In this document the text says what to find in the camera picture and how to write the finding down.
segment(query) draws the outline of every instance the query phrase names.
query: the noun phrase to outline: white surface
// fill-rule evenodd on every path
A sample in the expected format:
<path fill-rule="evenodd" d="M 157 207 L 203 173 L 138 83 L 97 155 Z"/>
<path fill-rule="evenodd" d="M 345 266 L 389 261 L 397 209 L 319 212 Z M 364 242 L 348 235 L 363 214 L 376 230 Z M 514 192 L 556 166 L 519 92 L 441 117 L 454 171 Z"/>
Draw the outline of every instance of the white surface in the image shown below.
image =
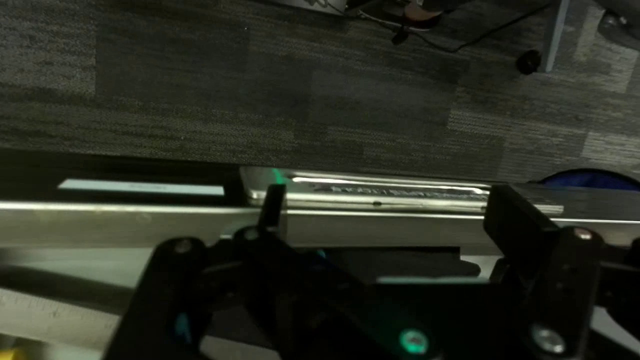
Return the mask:
<path fill-rule="evenodd" d="M 69 179 L 58 190 L 225 196 L 222 186 Z"/>
<path fill-rule="evenodd" d="M 0 291 L 0 333 L 19 338 L 105 350 L 118 317 Z"/>
<path fill-rule="evenodd" d="M 629 335 L 623 326 L 619 326 L 619 323 L 607 312 L 607 309 L 598 306 L 594 311 L 593 331 L 640 354 L 640 342 L 633 335 Z"/>
<path fill-rule="evenodd" d="M 21 266 L 124 288 L 138 284 L 150 254 L 150 249 L 0 251 L 3 266 Z"/>
<path fill-rule="evenodd" d="M 460 257 L 460 261 L 464 263 L 474 263 L 480 266 L 480 277 L 483 281 L 489 281 L 494 272 L 494 266 L 497 263 L 500 261 L 503 257 Z"/>
<path fill-rule="evenodd" d="M 29 360 L 100 360 L 102 353 L 74 349 L 74 346 L 53 346 L 43 342 L 21 340 L 21 350 L 25 350 Z"/>

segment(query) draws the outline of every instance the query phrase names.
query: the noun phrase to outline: green led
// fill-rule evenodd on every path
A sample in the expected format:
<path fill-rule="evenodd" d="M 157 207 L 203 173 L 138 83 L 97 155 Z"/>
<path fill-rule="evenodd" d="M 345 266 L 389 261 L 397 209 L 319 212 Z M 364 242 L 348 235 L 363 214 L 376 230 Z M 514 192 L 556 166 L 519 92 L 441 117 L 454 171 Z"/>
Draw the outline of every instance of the green led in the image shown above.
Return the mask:
<path fill-rule="evenodd" d="M 428 338 L 420 331 L 405 331 L 400 333 L 400 346 L 408 354 L 427 354 L 428 353 Z"/>
<path fill-rule="evenodd" d="M 272 179 L 275 179 L 275 184 L 287 184 L 288 183 L 287 174 L 281 168 L 272 168 Z"/>

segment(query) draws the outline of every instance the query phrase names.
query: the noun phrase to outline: wooden floor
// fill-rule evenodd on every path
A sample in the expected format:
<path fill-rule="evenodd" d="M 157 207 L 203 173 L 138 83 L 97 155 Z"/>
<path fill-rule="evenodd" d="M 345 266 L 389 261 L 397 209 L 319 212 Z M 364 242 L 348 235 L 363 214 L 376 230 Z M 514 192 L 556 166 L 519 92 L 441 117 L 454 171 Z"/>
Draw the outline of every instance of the wooden floor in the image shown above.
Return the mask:
<path fill-rule="evenodd" d="M 433 38 L 541 2 L 476 0 Z M 638 54 L 576 0 L 554 75 L 520 77 L 533 18 L 462 54 L 254 0 L 0 0 L 0 146 L 528 180 L 640 177 Z"/>

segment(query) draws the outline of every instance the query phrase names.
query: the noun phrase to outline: black cable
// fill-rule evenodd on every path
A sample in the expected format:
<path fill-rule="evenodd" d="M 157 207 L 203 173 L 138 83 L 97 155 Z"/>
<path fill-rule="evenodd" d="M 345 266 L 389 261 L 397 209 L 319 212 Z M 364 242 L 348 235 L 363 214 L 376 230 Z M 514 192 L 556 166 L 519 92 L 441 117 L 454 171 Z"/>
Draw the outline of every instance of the black cable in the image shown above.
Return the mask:
<path fill-rule="evenodd" d="M 391 25 L 387 25 L 387 23 L 375 18 L 375 17 L 369 17 L 369 15 L 363 15 L 361 18 L 363 18 L 363 21 L 371 21 L 371 23 L 382 26 L 382 28 L 395 30 L 395 33 L 398 33 L 398 35 L 403 35 L 403 33 L 413 35 L 413 37 L 420 38 L 425 44 L 428 44 L 431 49 L 436 49 L 436 51 L 441 51 L 441 52 L 457 54 L 457 52 L 460 52 L 460 51 L 464 51 L 464 49 L 468 49 L 468 46 L 474 46 L 474 44 L 491 38 L 491 37 L 497 35 L 497 33 L 503 33 L 503 30 L 506 30 L 506 28 L 511 28 L 511 26 L 514 26 L 514 25 L 526 21 L 526 18 L 533 18 L 533 17 L 544 12 L 544 10 L 550 8 L 553 4 L 556 4 L 556 0 L 550 0 L 550 2 L 546 2 L 544 6 L 535 8 L 535 10 L 531 10 L 531 12 L 524 12 L 522 17 L 511 21 L 511 23 L 499 26 L 499 28 L 489 30 L 489 33 L 480 35 L 479 38 L 473 38 L 473 41 L 468 41 L 468 43 L 462 43 L 462 44 L 458 44 L 458 46 L 454 46 L 454 49 L 448 49 L 448 46 L 442 46 L 442 44 L 438 44 L 438 43 L 433 43 L 433 41 L 427 38 L 425 35 L 420 35 L 420 33 L 417 33 L 417 30 L 410 30 L 410 28 L 407 28 L 407 26 L 391 26 Z"/>

